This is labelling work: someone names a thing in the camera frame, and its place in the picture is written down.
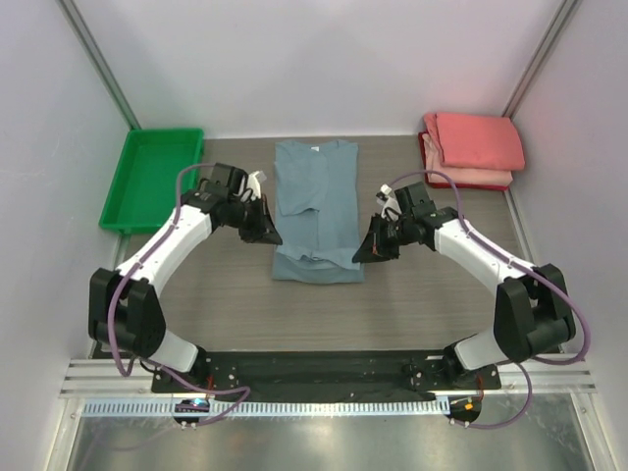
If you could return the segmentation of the blue grey t shirt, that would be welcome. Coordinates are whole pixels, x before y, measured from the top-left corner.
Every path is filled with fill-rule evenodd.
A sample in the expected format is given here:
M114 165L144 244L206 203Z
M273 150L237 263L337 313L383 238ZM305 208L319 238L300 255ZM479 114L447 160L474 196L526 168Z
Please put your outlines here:
M359 284L359 147L346 140L275 146L276 229L272 278L316 285Z

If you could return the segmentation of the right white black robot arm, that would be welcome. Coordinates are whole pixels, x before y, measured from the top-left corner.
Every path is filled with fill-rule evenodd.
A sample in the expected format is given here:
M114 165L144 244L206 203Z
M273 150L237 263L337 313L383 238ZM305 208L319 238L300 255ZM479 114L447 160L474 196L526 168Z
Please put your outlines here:
M500 362L522 362L574 338L576 324L561 271L535 266L479 234L452 207L438 208L422 183L399 189L384 184L380 212L354 253L355 263L394 260L403 246L417 243L449 258L495 298L493 323L443 351L443 376L465 388L478 371Z

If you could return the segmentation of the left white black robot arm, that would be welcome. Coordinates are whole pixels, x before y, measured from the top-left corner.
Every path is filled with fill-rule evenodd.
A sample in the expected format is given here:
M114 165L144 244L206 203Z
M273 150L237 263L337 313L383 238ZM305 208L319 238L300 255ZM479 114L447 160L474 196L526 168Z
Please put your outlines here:
M148 361L185 391L201 390L210 378L207 352L171 332L160 295L188 255L222 227L245 243L280 245L263 191L266 176L213 164L196 187L176 189L176 205L157 233L114 270L100 268L89 281L88 335L109 346L119 372L130 375L122 353Z

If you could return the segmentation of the green plastic tray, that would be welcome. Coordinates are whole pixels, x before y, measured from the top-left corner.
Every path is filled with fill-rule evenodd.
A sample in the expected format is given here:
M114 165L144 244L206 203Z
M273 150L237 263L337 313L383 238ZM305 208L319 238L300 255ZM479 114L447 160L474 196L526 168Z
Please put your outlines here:
M133 130L127 135L99 226L122 235L153 234L175 207L179 172L202 161L204 132Z

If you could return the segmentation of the light pink folded shirt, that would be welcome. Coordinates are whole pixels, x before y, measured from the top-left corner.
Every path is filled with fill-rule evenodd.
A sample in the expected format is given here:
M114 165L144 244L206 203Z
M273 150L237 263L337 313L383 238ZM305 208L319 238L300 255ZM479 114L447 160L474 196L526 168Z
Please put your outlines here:
M427 134L424 140L428 159L428 167L426 169L431 170L430 174L435 176L435 180L443 178L448 182L445 177L441 176L441 173L443 173L449 176L455 184L474 183L509 186L512 182L512 175L508 171L446 167L441 152L431 137Z

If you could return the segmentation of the top coral folded shirt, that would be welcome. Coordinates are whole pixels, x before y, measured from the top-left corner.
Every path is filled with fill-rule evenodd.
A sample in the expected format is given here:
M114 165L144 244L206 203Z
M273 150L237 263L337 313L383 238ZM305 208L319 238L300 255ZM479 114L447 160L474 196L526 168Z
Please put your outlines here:
M501 172L525 168L519 133L508 118L436 112L426 113L423 120L445 167Z

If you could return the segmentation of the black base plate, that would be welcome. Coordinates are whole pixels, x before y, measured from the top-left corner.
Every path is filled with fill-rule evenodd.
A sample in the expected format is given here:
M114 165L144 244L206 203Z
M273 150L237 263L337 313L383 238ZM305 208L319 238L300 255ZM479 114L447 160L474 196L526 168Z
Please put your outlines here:
M387 403L432 401L437 393L472 393L474 421L483 394L500 389L494 364L466 371L439 350L202 352L187 373L159 369L155 393L221 392L220 401Z

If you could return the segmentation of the aluminium rail frame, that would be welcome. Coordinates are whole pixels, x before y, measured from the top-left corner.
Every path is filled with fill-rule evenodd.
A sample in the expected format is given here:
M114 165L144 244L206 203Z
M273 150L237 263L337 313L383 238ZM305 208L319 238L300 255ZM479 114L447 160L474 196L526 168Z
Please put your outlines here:
M562 364L562 355L522 367L491 365L449 372L434 350L364 352L214 352L199 387L234 391L250 388L257 402L401 402L429 395L592 393L588 366Z

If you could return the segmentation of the left aluminium corner post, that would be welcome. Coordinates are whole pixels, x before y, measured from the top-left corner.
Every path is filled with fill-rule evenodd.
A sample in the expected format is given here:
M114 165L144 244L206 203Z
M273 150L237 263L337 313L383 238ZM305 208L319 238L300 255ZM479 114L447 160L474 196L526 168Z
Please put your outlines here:
M57 0L57 5L66 17L72 31L81 44L88 60L99 75L104 87L131 130L139 130L141 125L131 105L120 87L115 75L102 53L94 35L85 21L78 5L73 0Z

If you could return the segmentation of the aluminium corner post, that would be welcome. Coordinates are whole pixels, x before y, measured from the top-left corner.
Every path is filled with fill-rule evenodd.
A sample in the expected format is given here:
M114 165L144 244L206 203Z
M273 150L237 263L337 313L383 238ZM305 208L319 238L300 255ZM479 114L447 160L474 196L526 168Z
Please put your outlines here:
M581 0L562 0L559 2L539 44L509 96L501 114L503 117L512 119L516 115L581 4Z
M99 75L104 87L131 130L139 130L141 125L131 105L120 87L115 75L102 53L94 35L85 21L78 5L73 0L57 0L57 5L66 17L72 31L81 44L88 60Z

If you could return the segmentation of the right aluminium corner post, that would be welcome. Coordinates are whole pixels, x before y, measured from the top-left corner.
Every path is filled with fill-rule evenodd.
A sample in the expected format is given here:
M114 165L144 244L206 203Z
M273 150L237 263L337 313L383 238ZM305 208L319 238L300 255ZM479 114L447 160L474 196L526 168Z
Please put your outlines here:
M581 0L562 0L559 2L539 44L509 96L501 114L503 117L512 119L516 115L581 4Z

